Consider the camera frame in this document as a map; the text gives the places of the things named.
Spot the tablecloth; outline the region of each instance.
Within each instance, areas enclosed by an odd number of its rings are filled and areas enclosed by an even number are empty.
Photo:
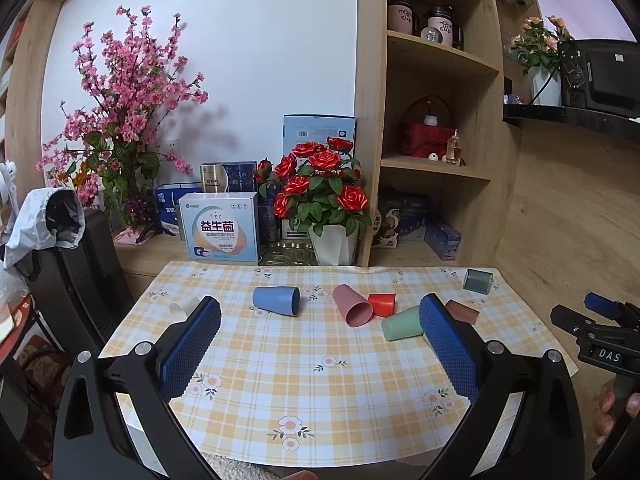
[[[396,311],[435,292],[480,311],[476,330],[518,354],[559,349],[544,323],[497,269],[484,296],[462,289],[466,269],[452,267],[246,267],[171,262],[151,283],[102,356],[155,342],[171,323],[168,306],[194,294],[216,298],[222,326],[182,397],[171,408],[199,450],[244,462],[347,466],[442,447],[468,408],[421,337],[386,342],[375,317],[359,328],[342,320],[332,290],[348,283],[365,297],[395,292]],[[295,285],[297,317],[252,306],[256,286]],[[502,420],[515,415],[511,396]],[[121,396],[126,423],[142,429]]]

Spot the screw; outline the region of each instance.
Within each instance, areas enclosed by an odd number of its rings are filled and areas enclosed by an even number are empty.
[[[559,363],[562,361],[562,354],[558,350],[550,350],[546,356],[549,357],[549,360],[552,363]]]
[[[136,345],[136,354],[147,355],[149,352],[151,352],[151,343],[144,341]]]
[[[89,352],[88,350],[83,350],[82,352],[80,352],[78,354],[78,362],[79,363],[85,363],[89,359],[91,359],[91,352]]]
[[[499,355],[504,352],[504,345],[499,341],[489,341],[486,349],[494,355]]]

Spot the basket handle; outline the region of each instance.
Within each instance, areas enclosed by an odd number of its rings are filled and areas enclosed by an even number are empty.
[[[415,107],[417,107],[419,105],[427,104],[427,102],[430,101],[432,98],[436,98],[442,104],[444,104],[445,108],[447,109],[447,112],[449,112],[449,119],[451,119],[452,123],[455,123],[456,121],[454,120],[453,113],[451,111],[451,107],[449,106],[449,103],[447,103],[442,97],[440,97],[439,95],[436,95],[436,94],[425,95],[424,97],[421,97],[420,99],[418,99],[418,100],[414,101],[413,103],[411,103],[409,105],[409,107],[402,114],[402,117],[401,117],[400,120],[401,121],[404,120],[405,115],[407,115],[411,110],[413,110]]]

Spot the black shelf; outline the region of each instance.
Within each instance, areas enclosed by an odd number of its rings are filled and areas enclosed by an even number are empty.
[[[550,121],[579,126],[640,144],[640,123],[625,117],[567,106],[504,105],[502,120],[519,128],[524,121]]]

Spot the white vase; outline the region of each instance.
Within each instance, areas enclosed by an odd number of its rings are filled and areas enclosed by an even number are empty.
[[[547,79],[549,79],[549,70],[546,68],[535,66],[529,69],[531,97],[535,97],[535,95],[540,92],[540,89],[545,85]],[[557,70],[551,78],[551,81],[549,81],[549,84],[546,85],[546,88],[541,92],[538,98],[533,101],[533,104],[541,106],[562,106],[561,89],[560,71]]]
[[[309,238],[314,246],[316,260],[321,266],[344,266],[353,263],[356,245],[358,243],[358,230],[351,235],[341,225],[325,225],[322,236],[318,236],[309,228]]]

